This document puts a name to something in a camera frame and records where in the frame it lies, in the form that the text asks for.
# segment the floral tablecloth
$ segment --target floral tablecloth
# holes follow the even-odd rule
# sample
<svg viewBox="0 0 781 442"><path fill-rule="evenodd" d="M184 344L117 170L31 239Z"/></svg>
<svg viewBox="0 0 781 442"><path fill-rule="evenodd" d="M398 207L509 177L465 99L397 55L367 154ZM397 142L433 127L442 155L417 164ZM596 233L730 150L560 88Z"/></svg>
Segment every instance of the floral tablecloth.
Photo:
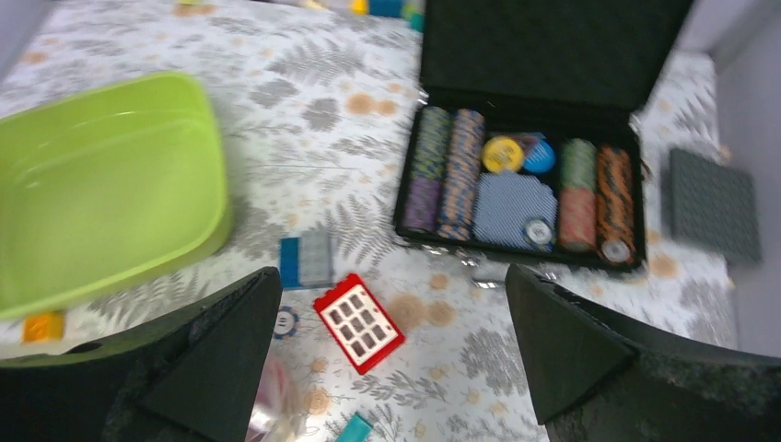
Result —
<svg viewBox="0 0 781 442"><path fill-rule="evenodd" d="M394 244L389 218L415 105L421 35L401 20L240 0L64 0L0 86L0 116L140 76L180 70L205 85L221 124L236 229L214 256L72 308L66 339L118 332L265 265L278 240L318 226L339 241L338 276L359 273L407 334L360 377L312 310L320 290L284 293L295 336L274 341L306 394L302 440L333 440L360 412L373 441L545 440L531 409L504 294L471 285L450 258ZM630 282L565 274L583 297L662 329L727 347L734 312L721 256L662 237L659 169L671 145L718 147L714 71L675 53L640 115L649 272ZM18 342L20 321L0 325Z"/></svg>

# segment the gray sponge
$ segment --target gray sponge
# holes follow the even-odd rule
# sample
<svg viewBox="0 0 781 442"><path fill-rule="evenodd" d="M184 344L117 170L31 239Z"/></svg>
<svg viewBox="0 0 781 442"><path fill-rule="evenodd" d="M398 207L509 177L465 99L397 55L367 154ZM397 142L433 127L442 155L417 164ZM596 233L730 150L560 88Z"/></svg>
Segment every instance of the gray sponge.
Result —
<svg viewBox="0 0 781 442"><path fill-rule="evenodd" d="M674 148L667 179L675 240L723 253L730 262L762 259L751 175Z"/></svg>

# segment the blue poker chip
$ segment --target blue poker chip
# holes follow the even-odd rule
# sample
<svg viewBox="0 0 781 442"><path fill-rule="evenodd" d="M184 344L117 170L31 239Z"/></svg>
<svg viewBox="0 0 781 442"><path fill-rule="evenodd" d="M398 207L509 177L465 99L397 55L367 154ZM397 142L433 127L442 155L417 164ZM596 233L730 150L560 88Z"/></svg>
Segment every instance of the blue poker chip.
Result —
<svg viewBox="0 0 781 442"><path fill-rule="evenodd" d="M554 229L542 218L532 218L523 225L523 239L536 250L552 250Z"/></svg>
<svg viewBox="0 0 781 442"><path fill-rule="evenodd" d="M554 168L556 154L547 142L540 140L535 147L526 154L523 168L531 173L545 173Z"/></svg>
<svg viewBox="0 0 781 442"><path fill-rule="evenodd" d="M276 313L274 338L286 339L296 334L298 314L292 307L282 306Z"/></svg>

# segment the orange block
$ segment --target orange block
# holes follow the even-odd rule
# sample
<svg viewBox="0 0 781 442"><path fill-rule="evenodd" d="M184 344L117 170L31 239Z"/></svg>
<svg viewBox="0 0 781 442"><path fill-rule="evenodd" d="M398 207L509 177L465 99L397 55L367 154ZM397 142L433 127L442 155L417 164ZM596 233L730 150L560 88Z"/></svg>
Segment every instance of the orange block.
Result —
<svg viewBox="0 0 781 442"><path fill-rule="evenodd" d="M64 315L59 311L47 311L25 320L22 342L37 343L63 339Z"/></svg>

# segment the yellow button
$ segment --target yellow button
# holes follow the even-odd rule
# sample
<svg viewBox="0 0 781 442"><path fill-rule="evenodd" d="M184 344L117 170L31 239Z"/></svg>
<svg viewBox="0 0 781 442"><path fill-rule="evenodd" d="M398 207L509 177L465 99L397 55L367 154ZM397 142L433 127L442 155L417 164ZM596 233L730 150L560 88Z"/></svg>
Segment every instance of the yellow button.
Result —
<svg viewBox="0 0 781 442"><path fill-rule="evenodd" d="M59 311L47 311L38 315L30 316L25 320L24 337L25 343L36 343L40 341L63 339L64 317Z"/></svg>
<svg viewBox="0 0 781 442"><path fill-rule="evenodd" d="M495 136L483 148L483 165L491 172L517 172L523 166L523 150L512 138Z"/></svg>

